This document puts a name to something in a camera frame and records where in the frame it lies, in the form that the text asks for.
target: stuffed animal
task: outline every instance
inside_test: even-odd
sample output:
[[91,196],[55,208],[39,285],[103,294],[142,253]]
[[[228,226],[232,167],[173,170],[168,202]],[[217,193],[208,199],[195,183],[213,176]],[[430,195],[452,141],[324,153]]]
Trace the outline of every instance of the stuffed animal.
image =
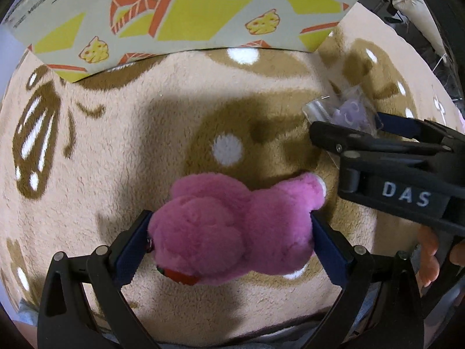
[[188,285],[302,269],[313,254],[310,212],[322,207],[325,195],[313,173],[255,191],[217,173],[181,178],[148,226],[157,268]]

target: white box with yellow print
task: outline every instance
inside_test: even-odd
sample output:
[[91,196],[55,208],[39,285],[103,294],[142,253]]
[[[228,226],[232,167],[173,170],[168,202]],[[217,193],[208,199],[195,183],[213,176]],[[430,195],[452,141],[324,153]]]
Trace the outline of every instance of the white box with yellow print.
[[127,62],[217,47],[315,51],[357,0],[22,0],[6,24],[74,82]]

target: finger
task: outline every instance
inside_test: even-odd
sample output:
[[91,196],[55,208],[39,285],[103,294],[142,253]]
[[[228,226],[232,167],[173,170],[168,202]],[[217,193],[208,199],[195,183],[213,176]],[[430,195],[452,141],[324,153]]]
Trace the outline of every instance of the finger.
[[434,256],[430,256],[426,251],[421,251],[419,276],[423,286],[428,287],[439,276],[439,262]]
[[465,241],[462,241],[452,248],[449,260],[454,265],[465,266]]
[[428,226],[420,226],[418,230],[418,242],[422,249],[430,256],[434,256],[439,248],[439,239],[434,231]]

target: beige fleece blanket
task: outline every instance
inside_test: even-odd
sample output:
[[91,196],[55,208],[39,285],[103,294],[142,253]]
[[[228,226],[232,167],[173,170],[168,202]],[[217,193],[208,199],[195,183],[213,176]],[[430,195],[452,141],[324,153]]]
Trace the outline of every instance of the beige fleece blanket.
[[[350,242],[377,254],[412,248],[416,224],[337,198],[338,171],[310,145],[301,108],[361,84],[381,111],[463,131],[428,65],[359,4],[315,54],[254,47],[264,45],[150,58],[75,84],[25,54],[0,115],[1,280],[15,306],[38,305],[55,252],[110,244],[190,173],[257,189],[314,171],[327,184],[327,218]],[[303,321],[338,292],[315,257],[292,275],[210,287],[173,283],[147,256],[123,289],[157,340],[196,346]]]

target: black device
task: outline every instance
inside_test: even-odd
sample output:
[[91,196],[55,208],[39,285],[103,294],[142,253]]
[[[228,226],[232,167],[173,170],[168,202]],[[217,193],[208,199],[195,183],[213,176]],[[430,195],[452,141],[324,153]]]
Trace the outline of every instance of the black device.
[[[0,0],[0,21],[13,1]],[[465,0],[425,2],[445,42],[463,96]],[[465,236],[464,176],[459,167],[463,163],[464,136],[433,122],[383,114],[380,117],[385,131],[416,138],[420,143],[373,140],[359,131],[349,132],[319,122],[310,128],[313,144],[341,154],[339,196],[445,230],[455,235],[454,243],[458,242]],[[39,349],[159,347],[120,291],[131,282],[146,253],[146,228],[151,214],[144,210],[113,244],[100,246],[89,256],[68,258],[64,252],[55,254],[40,306]],[[309,219],[314,227],[315,252],[331,282],[341,286],[341,293],[304,348],[423,348],[423,319],[464,271],[446,260],[437,281],[420,298],[405,253],[398,252],[394,257],[372,255],[361,246],[352,246],[323,217],[312,214]],[[346,340],[368,287],[376,282],[381,287],[366,329]],[[119,343],[105,339],[99,332],[83,283],[90,283],[94,288]],[[0,321],[5,327],[2,326],[0,347],[31,348],[3,308]],[[465,303],[462,302],[432,348],[463,346],[464,322]]]

